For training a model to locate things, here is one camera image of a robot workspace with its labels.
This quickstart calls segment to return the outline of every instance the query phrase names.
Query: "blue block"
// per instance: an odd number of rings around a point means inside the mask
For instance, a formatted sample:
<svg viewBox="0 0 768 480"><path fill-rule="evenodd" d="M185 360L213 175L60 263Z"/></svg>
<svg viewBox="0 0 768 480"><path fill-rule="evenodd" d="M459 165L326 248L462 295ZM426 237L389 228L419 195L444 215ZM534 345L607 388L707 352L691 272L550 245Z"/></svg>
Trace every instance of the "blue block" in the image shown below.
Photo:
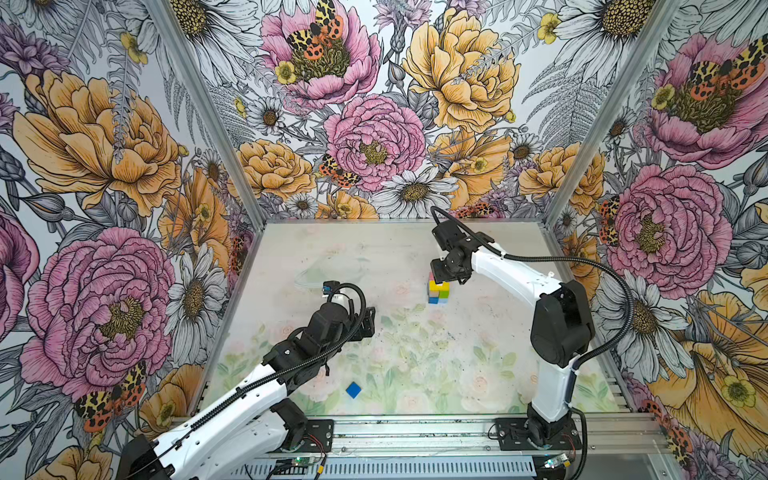
<svg viewBox="0 0 768 480"><path fill-rule="evenodd" d="M346 392L349 393L349 396L352 398L357 397L357 395L362 391L360 386L354 382L350 383L348 387L346 387Z"/></svg>

